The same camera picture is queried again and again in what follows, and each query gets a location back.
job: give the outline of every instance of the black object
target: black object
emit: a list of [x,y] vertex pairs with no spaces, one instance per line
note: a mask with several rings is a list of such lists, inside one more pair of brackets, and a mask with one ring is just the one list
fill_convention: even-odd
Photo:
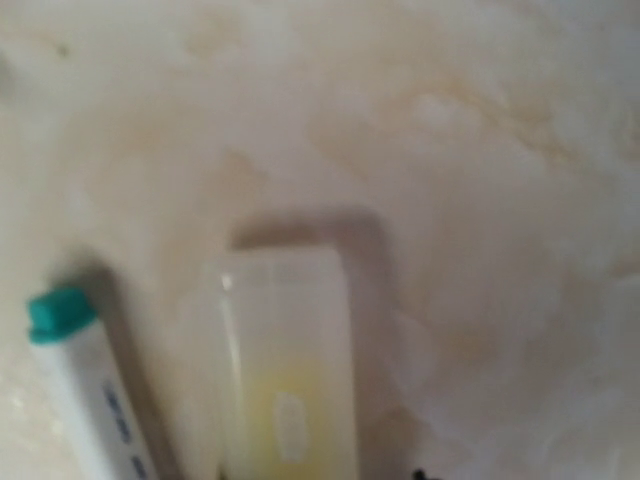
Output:
[[428,477],[424,470],[416,470],[412,475],[413,480],[439,480],[437,478]]

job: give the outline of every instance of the white countertop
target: white countertop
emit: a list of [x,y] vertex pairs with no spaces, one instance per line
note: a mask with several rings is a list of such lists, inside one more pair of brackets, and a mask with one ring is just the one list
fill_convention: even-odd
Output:
[[96,258],[213,478],[203,272],[309,237],[365,478],[635,479],[639,162],[637,0],[1,2],[0,478],[80,478],[24,300]]

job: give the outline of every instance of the teal cap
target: teal cap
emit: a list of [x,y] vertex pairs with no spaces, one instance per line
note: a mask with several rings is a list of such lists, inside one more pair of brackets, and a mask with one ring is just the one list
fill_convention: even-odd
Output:
[[97,319],[82,290],[63,287],[31,300],[29,339],[38,345],[61,342]]

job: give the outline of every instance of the white plastic test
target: white plastic test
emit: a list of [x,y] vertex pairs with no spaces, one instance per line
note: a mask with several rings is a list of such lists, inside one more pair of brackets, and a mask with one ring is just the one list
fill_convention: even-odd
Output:
[[216,389],[229,480],[356,480],[346,279],[329,247],[216,268]]
[[29,332],[87,479],[158,478],[103,323],[84,293],[61,288],[29,303]]

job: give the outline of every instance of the stained surface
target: stained surface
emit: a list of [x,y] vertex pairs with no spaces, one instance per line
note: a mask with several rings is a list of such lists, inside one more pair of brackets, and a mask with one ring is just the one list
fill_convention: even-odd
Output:
[[80,478],[26,297],[108,265],[212,478],[208,266],[332,241],[367,478],[637,478],[638,52],[633,0],[1,2],[0,477]]

